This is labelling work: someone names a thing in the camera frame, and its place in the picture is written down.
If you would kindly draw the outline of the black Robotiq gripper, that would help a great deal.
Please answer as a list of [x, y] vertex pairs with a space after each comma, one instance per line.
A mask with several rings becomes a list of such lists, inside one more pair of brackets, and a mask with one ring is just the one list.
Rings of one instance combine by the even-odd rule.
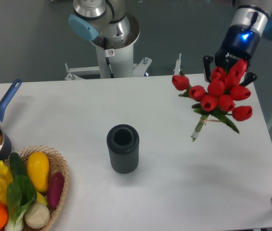
[[[226, 70], [232, 68], [240, 59], [247, 61], [250, 68], [251, 58], [260, 41], [260, 35], [242, 26], [229, 27], [220, 49], [215, 53], [216, 66]], [[206, 82], [211, 82], [210, 65], [214, 58], [209, 55], [203, 56], [204, 77]], [[247, 72], [240, 86], [248, 86], [257, 79], [253, 72]]]

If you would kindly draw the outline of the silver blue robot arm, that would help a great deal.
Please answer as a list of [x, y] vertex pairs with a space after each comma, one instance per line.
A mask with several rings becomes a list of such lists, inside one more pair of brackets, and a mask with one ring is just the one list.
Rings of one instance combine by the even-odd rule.
[[[204, 75], [210, 64], [231, 68], [239, 60], [250, 62], [272, 13], [272, 0], [233, 0], [237, 8], [220, 49], [204, 56]], [[133, 62], [133, 45], [140, 34], [136, 18], [126, 12], [124, 0], [76, 0], [68, 18], [71, 29], [96, 48], [101, 78], [144, 76], [152, 60]]]

